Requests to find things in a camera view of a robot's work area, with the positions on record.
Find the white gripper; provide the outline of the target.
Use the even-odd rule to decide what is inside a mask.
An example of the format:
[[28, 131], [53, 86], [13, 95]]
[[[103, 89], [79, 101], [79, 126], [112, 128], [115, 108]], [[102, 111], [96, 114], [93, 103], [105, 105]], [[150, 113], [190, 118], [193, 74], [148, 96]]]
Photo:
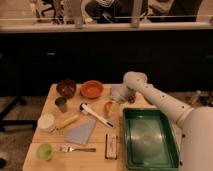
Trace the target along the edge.
[[113, 114], [118, 110], [118, 103], [122, 104], [128, 100], [131, 95], [131, 91], [124, 85], [113, 85], [111, 87], [111, 98], [117, 103], [112, 103], [109, 114]]

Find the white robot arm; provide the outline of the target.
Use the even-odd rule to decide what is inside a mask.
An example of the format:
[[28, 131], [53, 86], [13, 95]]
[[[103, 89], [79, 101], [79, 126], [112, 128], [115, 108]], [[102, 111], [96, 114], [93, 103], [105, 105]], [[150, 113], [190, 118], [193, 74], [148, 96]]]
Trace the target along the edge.
[[149, 84], [145, 73], [134, 71], [112, 86], [111, 97], [122, 104], [136, 92], [182, 130], [178, 171], [213, 171], [213, 107], [193, 108]]

